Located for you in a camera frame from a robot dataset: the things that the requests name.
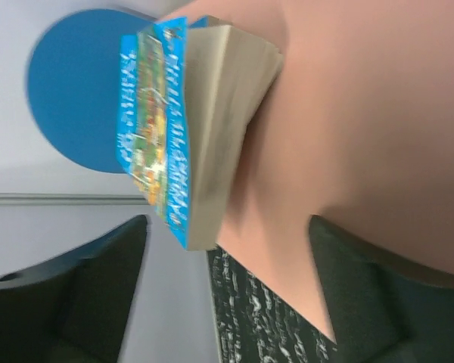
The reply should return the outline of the black marble pattern mat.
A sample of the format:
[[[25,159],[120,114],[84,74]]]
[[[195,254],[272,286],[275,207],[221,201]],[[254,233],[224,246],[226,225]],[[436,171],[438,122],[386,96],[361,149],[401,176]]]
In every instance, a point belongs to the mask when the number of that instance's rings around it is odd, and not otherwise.
[[[207,257],[221,362],[335,360],[336,345],[226,251]]]

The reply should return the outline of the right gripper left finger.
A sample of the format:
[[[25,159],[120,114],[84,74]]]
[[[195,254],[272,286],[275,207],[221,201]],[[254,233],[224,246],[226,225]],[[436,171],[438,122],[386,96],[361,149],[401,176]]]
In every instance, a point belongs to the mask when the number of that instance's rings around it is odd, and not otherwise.
[[[148,240],[135,216],[0,277],[0,362],[116,362]]]

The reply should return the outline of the blue 26-Storey Treehouse book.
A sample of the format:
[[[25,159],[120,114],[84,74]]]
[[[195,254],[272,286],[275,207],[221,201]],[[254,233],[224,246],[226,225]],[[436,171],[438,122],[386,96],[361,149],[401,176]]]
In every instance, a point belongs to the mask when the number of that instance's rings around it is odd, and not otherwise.
[[[215,248],[247,125],[282,63],[220,20],[121,38],[117,159],[186,250]]]

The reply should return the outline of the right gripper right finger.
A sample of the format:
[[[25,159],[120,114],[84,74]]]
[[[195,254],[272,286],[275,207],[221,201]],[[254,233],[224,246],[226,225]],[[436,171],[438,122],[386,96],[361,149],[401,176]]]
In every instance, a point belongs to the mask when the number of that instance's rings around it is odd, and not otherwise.
[[[454,362],[454,275],[373,246],[321,216],[309,242],[336,362]]]

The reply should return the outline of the colourful wooden bookshelf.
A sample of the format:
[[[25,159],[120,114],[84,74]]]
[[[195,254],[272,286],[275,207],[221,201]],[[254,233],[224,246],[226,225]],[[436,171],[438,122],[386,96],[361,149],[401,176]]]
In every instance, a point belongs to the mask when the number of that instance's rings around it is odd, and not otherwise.
[[[306,221],[454,274],[454,1],[127,1],[275,43],[220,245],[324,334]]]

